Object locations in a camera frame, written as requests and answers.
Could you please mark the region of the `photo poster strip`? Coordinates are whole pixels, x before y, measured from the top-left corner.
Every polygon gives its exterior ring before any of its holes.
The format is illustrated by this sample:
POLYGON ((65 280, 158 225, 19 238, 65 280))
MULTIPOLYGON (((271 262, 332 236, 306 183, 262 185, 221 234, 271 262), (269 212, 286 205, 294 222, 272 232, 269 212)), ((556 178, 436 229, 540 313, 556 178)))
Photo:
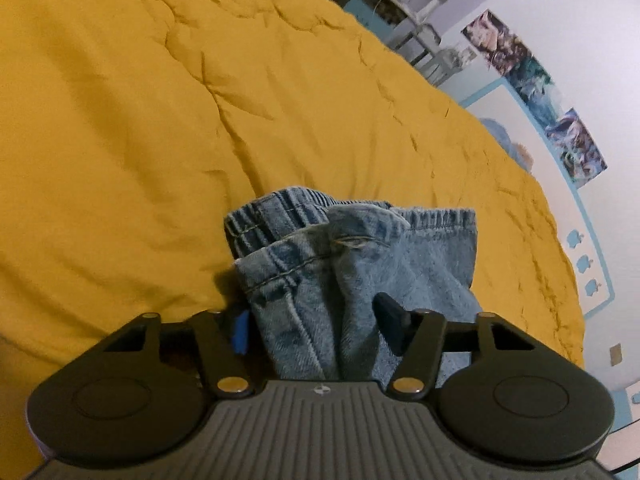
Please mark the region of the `photo poster strip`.
POLYGON ((525 104, 576 188, 608 169, 582 118, 520 36, 489 10, 461 33, 525 104))

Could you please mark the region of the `yellow bed cover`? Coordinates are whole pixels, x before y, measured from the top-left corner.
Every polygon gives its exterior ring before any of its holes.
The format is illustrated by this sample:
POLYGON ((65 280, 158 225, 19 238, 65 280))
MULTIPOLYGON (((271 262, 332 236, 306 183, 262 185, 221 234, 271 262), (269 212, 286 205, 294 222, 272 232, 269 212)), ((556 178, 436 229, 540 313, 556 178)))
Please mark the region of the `yellow bed cover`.
POLYGON ((292 185, 472 208, 472 289, 582 364, 538 182, 330 0, 1 0, 1 474, 43 379, 145 311, 230 304, 228 212, 292 185))

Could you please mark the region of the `blue denim pants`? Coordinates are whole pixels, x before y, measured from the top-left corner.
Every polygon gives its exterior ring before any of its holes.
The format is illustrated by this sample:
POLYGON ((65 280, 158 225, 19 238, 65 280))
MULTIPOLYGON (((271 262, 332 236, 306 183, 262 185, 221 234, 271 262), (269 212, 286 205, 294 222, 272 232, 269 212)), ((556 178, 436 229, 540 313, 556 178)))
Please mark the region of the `blue denim pants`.
POLYGON ((387 385, 400 361, 373 311, 382 292, 407 311, 471 322, 476 215, 400 208, 285 188, 224 219, 240 285, 279 377, 387 385))

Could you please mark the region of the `white blue headboard panel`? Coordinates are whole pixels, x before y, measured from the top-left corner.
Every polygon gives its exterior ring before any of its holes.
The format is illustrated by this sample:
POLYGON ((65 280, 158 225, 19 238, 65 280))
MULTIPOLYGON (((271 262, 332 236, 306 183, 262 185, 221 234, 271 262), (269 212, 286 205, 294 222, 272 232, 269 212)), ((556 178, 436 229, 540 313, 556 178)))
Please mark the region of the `white blue headboard panel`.
POLYGON ((574 266, 582 314, 591 318, 615 299, 613 282, 582 199, 544 129, 503 78, 471 94, 460 105, 478 118, 498 122, 511 141, 524 145, 533 156, 532 175, 547 197, 559 240, 574 266))

